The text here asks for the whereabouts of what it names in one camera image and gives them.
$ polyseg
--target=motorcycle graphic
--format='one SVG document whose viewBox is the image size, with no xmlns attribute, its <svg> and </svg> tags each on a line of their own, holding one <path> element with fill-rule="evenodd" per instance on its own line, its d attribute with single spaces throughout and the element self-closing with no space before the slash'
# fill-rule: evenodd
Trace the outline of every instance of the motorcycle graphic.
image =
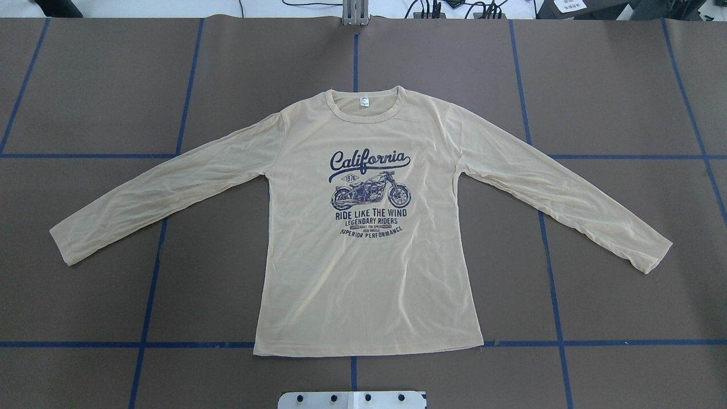
<svg viewBox="0 0 727 409">
<path fill-rule="evenodd" d="M 355 205 L 378 203 L 384 197 L 387 183 L 391 184 L 388 198 L 391 205 L 401 209 L 411 202 L 409 189 L 401 183 L 396 183 L 392 170 L 385 170 L 369 178 L 365 182 L 351 183 L 349 186 L 336 186 L 331 198 L 331 205 L 336 210 L 347 210 Z"/>
</svg>

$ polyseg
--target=graphic print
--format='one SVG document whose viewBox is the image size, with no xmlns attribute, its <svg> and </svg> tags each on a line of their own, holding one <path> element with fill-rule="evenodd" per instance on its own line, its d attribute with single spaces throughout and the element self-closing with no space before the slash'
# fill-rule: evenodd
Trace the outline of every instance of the graphic print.
<svg viewBox="0 0 727 409">
<path fill-rule="evenodd" d="M 342 221 L 344 229 L 340 233 L 349 237 L 374 239 L 388 237 L 402 231 L 400 221 L 406 217 L 405 207 L 411 203 L 411 192 L 403 183 L 394 179 L 393 170 L 409 166 L 411 158 L 404 152 L 393 151 L 386 155 L 371 155 L 369 149 L 359 153 L 356 149 L 350 158 L 344 159 L 343 151 L 331 156 L 333 174 L 329 182 L 337 175 L 345 174 L 341 180 L 346 186 L 336 186 L 331 196 L 331 205 L 336 210 L 335 220 Z M 365 175 L 367 170 L 383 170 L 378 175 L 365 181 L 355 172 Z M 370 207 L 363 210 L 350 211 L 353 206 L 390 203 L 393 209 Z"/>
</svg>

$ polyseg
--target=white floor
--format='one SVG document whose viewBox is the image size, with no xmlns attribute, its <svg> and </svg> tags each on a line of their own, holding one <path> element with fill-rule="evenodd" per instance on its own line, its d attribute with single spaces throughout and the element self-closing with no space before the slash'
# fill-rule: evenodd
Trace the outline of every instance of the white floor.
<svg viewBox="0 0 727 409">
<path fill-rule="evenodd" d="M 216 14 L 240 16 L 240 1 L 245 17 L 316 17 L 342 14 L 341 7 L 293 7 L 283 4 L 280 0 L 73 0 L 85 17 L 207 17 Z M 289 0 L 290 3 L 313 1 L 317 0 Z M 340 0 L 321 1 L 340 2 Z M 535 16 L 533 1 L 537 1 L 538 8 L 542 4 L 542 0 L 507 0 L 502 5 L 502 10 L 508 18 L 532 19 Z M 727 7 L 717 7 L 713 2 L 714 0 L 707 0 L 699 10 L 702 17 L 709 15 L 715 20 L 726 21 Z M 402 18 L 410 4 L 410 0 L 369 0 L 369 11 L 372 15 Z M 442 5 L 442 12 L 447 18 L 463 18 L 468 8 L 469 6 L 460 6 L 452 9 L 445 3 Z M 412 12 L 420 10 L 421 6 L 415 5 Z M 481 11 L 479 6 L 473 9 L 473 12 L 479 11 Z M 629 16 L 630 8 L 627 7 L 619 19 L 627 20 Z M 0 17 L 44 17 L 44 15 L 40 7 L 30 0 L 2 0 Z"/>
</svg>

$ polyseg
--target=vertical blue line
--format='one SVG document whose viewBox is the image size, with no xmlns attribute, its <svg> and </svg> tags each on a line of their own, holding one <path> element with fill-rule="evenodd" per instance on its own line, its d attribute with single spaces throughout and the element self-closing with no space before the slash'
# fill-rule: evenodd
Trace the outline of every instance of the vertical blue line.
<svg viewBox="0 0 727 409">
<path fill-rule="evenodd" d="M 525 124 L 525 141 L 532 145 L 530 139 L 530 121 L 528 120 L 528 110 L 525 108 L 525 92 L 523 92 L 523 79 L 520 75 L 520 61 L 518 60 L 518 46 L 515 43 L 515 26 L 512 20 L 510 23 L 510 42 L 513 44 L 513 58 L 515 59 L 515 75 L 518 78 L 518 92 L 520 93 L 520 110 L 523 112 L 523 123 Z"/>
<path fill-rule="evenodd" d="M 358 363 L 356 357 L 351 357 L 351 390 L 358 391 Z"/>
<path fill-rule="evenodd" d="M 184 129 L 187 125 L 187 111 L 189 110 L 189 100 L 192 97 L 192 85 L 194 84 L 194 71 L 197 68 L 197 56 L 199 55 L 199 43 L 202 39 L 202 28 L 204 27 L 204 19 L 199 19 L 199 27 L 197 28 L 197 42 L 194 46 L 194 57 L 192 58 L 192 69 L 189 73 L 189 83 L 187 84 L 187 97 L 184 101 L 184 111 L 182 112 L 182 124 L 180 125 L 180 136 L 177 139 L 177 155 L 182 150 L 182 139 L 184 139 Z"/>
<path fill-rule="evenodd" d="M 15 100 L 15 105 L 12 107 L 12 113 L 10 114 L 10 119 L 7 121 L 7 127 L 5 128 L 5 134 L 2 137 L 2 141 L 0 141 L 0 154 L 2 154 L 2 151 L 5 149 L 5 144 L 7 143 L 7 138 L 10 136 L 10 130 L 12 129 L 12 123 L 15 121 L 15 115 L 17 115 L 17 109 L 20 107 L 20 101 L 23 99 L 23 94 L 25 93 L 25 87 L 28 86 L 28 80 L 31 78 L 31 72 L 33 72 L 33 67 L 36 64 L 36 59 L 38 58 L 38 53 L 41 50 L 41 45 L 43 44 L 43 39 L 45 38 L 45 33 L 48 31 L 48 25 L 50 24 L 50 18 L 46 18 L 45 24 L 43 24 L 43 31 L 41 31 L 41 36 L 38 39 L 38 44 L 36 44 L 36 51 L 33 53 L 33 57 L 31 58 L 31 64 L 28 66 L 28 71 L 25 72 L 25 78 L 23 80 L 23 85 L 20 86 L 20 92 L 17 94 L 17 99 Z"/>
<path fill-rule="evenodd" d="M 679 91 L 681 92 L 682 99 L 684 100 L 684 106 L 686 107 L 686 112 L 689 115 L 689 121 L 691 122 L 691 127 L 694 130 L 694 136 L 696 137 L 696 142 L 699 144 L 699 150 L 702 153 L 702 158 L 704 159 L 704 165 L 707 167 L 707 174 L 710 177 L 710 182 L 712 184 L 712 190 L 715 192 L 715 196 L 717 197 L 717 204 L 720 207 L 720 213 L 722 213 L 722 221 L 725 223 L 725 226 L 727 226 L 727 211 L 725 211 L 725 204 L 722 201 L 722 195 L 720 194 L 720 189 L 717 187 L 717 181 L 715 179 L 714 173 L 712 173 L 712 165 L 710 164 L 710 159 L 707 157 L 707 149 L 704 148 L 704 143 L 702 141 L 702 134 L 699 133 L 699 127 L 696 125 L 696 119 L 694 118 L 694 112 L 691 110 L 691 104 L 689 103 L 689 98 L 686 96 L 686 90 L 684 89 L 684 83 L 681 80 L 681 75 L 679 74 L 679 67 L 677 66 L 677 60 L 674 58 L 674 49 L 672 48 L 672 42 L 669 38 L 669 29 L 667 28 L 667 21 L 662 18 L 662 29 L 664 30 L 664 39 L 667 41 L 667 49 L 669 50 L 669 59 L 672 61 L 672 68 L 674 69 L 674 75 L 677 79 L 677 84 L 679 85 Z"/>
<path fill-rule="evenodd" d="M 353 91 L 358 92 L 358 34 L 353 36 Z"/>
<path fill-rule="evenodd" d="M 129 398 L 129 409 L 133 409 L 136 405 L 136 396 L 139 389 L 139 380 L 141 379 L 141 368 L 144 363 L 144 350 L 146 349 L 146 337 L 149 334 L 149 322 L 151 320 L 151 309 L 154 305 L 154 294 L 156 293 L 156 280 L 159 276 L 159 266 L 161 265 L 161 247 L 164 245 L 166 237 L 167 218 L 161 222 L 161 233 L 159 234 L 159 244 L 156 247 L 156 259 L 154 261 L 154 273 L 151 276 L 151 286 L 149 289 L 149 298 L 146 302 L 146 314 L 144 315 L 144 327 L 141 332 L 141 343 L 139 345 L 139 355 L 137 356 L 137 366 L 134 372 L 134 383 L 132 384 L 132 396 Z"/>
<path fill-rule="evenodd" d="M 525 138 L 529 145 L 532 145 L 530 138 L 530 122 L 528 120 L 528 111 L 525 107 L 525 92 L 523 91 L 523 80 L 520 72 L 520 61 L 518 60 L 518 46 L 515 41 L 515 26 L 513 21 L 510 23 L 510 42 L 513 44 L 513 59 L 515 60 L 515 75 L 518 77 L 518 91 L 520 93 L 520 107 L 523 112 L 523 123 L 525 124 Z M 543 212 L 538 210 L 538 220 L 540 222 L 540 236 L 545 249 L 545 259 L 547 261 L 547 273 L 550 281 L 550 302 L 553 305 L 553 319 L 555 320 L 555 333 L 558 335 L 558 351 L 561 356 L 561 371 L 563 373 L 563 386 L 566 393 L 566 404 L 568 409 L 573 409 L 573 397 L 571 396 L 571 381 L 568 375 L 568 363 L 566 361 L 566 347 L 563 345 L 563 330 L 561 327 L 561 313 L 558 310 L 558 296 L 555 292 L 555 277 L 553 276 L 553 264 L 550 261 L 550 246 L 547 243 L 547 231 L 545 230 L 545 218 Z"/>
</svg>

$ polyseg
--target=shirt sleeve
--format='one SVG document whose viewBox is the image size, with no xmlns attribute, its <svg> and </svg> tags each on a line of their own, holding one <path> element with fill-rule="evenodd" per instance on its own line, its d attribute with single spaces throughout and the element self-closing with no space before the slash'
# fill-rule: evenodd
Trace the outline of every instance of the shirt sleeve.
<svg viewBox="0 0 727 409">
<path fill-rule="evenodd" d="M 500 188 L 649 273 L 672 243 L 585 179 L 548 155 L 459 106 L 447 130 L 459 146 L 458 168 Z"/>
<path fill-rule="evenodd" d="M 284 139 L 281 114 L 166 161 L 50 229 L 70 266 L 178 210 L 264 175 Z"/>
</svg>

